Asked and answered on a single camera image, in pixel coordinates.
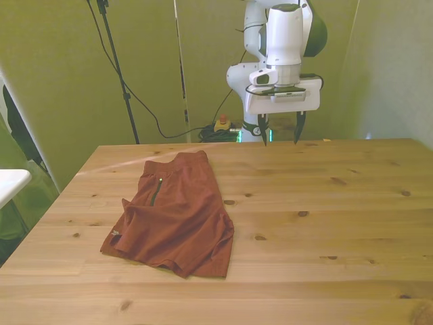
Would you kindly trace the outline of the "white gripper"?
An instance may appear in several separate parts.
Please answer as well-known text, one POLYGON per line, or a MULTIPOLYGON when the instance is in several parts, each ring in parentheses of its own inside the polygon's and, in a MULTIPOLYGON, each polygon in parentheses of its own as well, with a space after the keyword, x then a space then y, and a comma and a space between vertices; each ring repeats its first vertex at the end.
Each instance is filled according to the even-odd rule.
POLYGON ((299 84, 284 88, 249 85, 246 88, 244 108, 249 114, 258 114, 258 128, 265 146, 269 128, 267 114, 296 112, 294 143, 297 144, 305 125, 306 112, 320 107, 320 91, 320 78, 301 79, 299 84))

